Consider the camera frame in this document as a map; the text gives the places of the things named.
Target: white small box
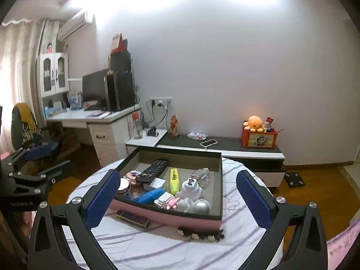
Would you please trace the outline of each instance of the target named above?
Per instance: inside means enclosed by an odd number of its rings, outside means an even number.
[[[150,184],[144,184],[144,189],[146,191],[151,191],[157,188],[163,188],[165,190],[165,183],[166,181],[162,178],[154,178],[154,180]]]

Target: baseboard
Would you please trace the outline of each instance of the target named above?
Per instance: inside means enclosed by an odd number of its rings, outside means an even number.
[[[354,190],[357,197],[360,199],[360,188],[359,188],[359,186],[356,184],[356,182],[353,180],[353,178],[350,176],[350,174],[347,172],[346,169],[344,169],[343,167],[338,167],[338,169],[341,172],[341,174],[346,178],[346,180],[349,182],[350,186]]]
[[[354,164],[354,161],[345,161],[345,162],[334,162],[334,163],[320,163],[320,164],[290,164],[285,165],[288,171],[294,170],[303,170],[303,169],[328,169],[329,167],[339,167],[339,166],[350,166]]]

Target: yellow highlighter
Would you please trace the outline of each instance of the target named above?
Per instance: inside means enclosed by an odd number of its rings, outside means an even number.
[[[170,184],[170,192],[173,195],[175,195],[177,192],[180,191],[180,179],[177,169],[170,170],[169,184]]]

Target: air conditioner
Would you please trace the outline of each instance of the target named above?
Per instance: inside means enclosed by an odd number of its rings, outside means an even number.
[[[60,41],[63,41],[70,34],[74,33],[76,30],[83,27],[84,25],[92,24],[93,17],[94,13],[92,13],[91,11],[80,11],[68,22],[66,22],[62,28],[60,28],[58,33],[58,39]]]

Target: wall socket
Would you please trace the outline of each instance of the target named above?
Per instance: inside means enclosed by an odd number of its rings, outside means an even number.
[[[172,105],[172,97],[150,97],[150,100],[155,100],[155,106],[163,104],[166,106],[169,103],[169,106]]]

